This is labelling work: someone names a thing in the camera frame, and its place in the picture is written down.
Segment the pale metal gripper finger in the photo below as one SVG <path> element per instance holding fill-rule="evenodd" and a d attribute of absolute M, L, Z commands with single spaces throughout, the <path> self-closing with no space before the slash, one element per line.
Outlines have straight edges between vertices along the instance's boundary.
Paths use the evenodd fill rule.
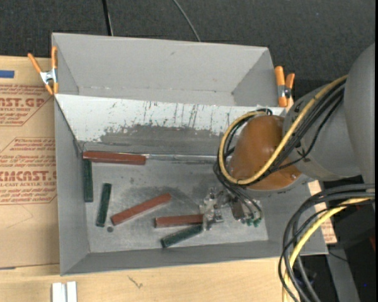
<path fill-rule="evenodd" d="M 208 211 L 203 215 L 203 230 L 209 231 L 213 224 L 224 221 L 221 211 Z"/>
<path fill-rule="evenodd" d="M 225 192 L 211 189 L 204 198 L 204 211 L 219 209 L 224 201 Z"/>

